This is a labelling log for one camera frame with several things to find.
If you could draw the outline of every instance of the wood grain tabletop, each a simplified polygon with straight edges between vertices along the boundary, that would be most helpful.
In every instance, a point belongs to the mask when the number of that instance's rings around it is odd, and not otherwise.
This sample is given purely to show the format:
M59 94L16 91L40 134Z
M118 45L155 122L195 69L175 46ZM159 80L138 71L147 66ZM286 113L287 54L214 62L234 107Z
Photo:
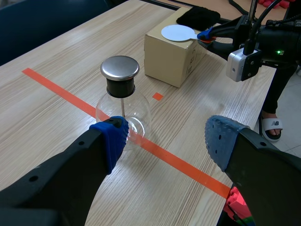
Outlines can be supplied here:
M144 35L172 13L129 0L0 67L0 190L65 150L95 123L22 71L31 68L95 107L106 92L100 64L114 55L140 64L135 85L150 103L149 139L231 186L207 153L205 122L218 114L253 128L274 70L263 67L254 78L234 82L225 75L226 61L208 52L181 88L144 75ZM160 101L152 97L156 92L164 96ZM224 202L137 146L122 154L100 186L86 225L214 226Z

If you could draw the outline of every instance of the glass bottle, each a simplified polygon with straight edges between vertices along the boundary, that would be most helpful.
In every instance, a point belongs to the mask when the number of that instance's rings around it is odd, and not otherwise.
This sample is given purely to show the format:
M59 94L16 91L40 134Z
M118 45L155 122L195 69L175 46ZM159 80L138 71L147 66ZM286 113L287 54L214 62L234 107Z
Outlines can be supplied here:
M142 145L150 133L151 112L147 99L134 85L139 64L128 56L112 56L101 65L101 73L107 80L107 93L96 107L96 121L103 113L122 116L128 121L129 133L126 148Z

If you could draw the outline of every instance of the blue chair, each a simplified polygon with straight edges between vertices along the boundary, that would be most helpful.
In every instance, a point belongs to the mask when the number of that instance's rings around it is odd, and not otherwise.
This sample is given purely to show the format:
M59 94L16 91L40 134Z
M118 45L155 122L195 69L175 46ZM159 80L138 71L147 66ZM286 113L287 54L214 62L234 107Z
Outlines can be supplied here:
M112 8L106 0L24 0L0 9L0 66Z

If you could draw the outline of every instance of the sandal strap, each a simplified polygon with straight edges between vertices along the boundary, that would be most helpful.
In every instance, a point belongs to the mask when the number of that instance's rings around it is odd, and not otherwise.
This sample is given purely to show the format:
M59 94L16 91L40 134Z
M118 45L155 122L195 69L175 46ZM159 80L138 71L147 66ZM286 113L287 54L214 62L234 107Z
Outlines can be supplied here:
M263 119L262 126L264 131L270 129L283 129L282 121L280 119Z

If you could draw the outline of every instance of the white disc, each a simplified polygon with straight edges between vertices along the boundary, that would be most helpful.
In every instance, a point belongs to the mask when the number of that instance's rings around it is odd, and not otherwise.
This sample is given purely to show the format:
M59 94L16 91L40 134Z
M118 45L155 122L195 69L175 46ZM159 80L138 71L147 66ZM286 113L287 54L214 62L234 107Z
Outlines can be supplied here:
M197 35L192 28L178 24L166 26L162 29L161 34L170 41L197 39Z

